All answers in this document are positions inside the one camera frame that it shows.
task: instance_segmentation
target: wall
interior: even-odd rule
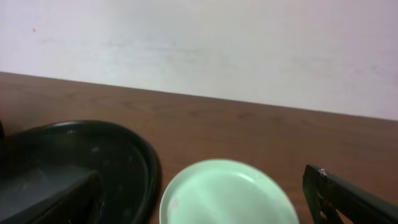
[[[1,0],[0,70],[398,120],[396,0]]]

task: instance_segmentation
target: white backdrop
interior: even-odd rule
[[[398,120],[396,0],[0,0],[0,70]]]

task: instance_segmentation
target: light green plate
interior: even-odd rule
[[[209,160],[178,173],[160,203],[160,224],[297,224],[293,205],[263,172]]]

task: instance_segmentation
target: wood grain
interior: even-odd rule
[[[395,121],[8,73],[0,73],[0,119],[6,134],[73,119],[128,127],[155,147],[162,191],[195,162],[243,161],[285,190],[301,223],[313,223],[302,193],[306,164],[398,203]]]

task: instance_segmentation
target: wooden table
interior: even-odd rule
[[[0,119],[6,134],[74,119],[128,127],[157,151],[162,191],[198,161],[248,163],[283,188],[301,223],[313,223],[302,193],[306,164],[398,204],[395,121],[8,73],[0,73]],[[159,222],[159,203],[150,222]]]

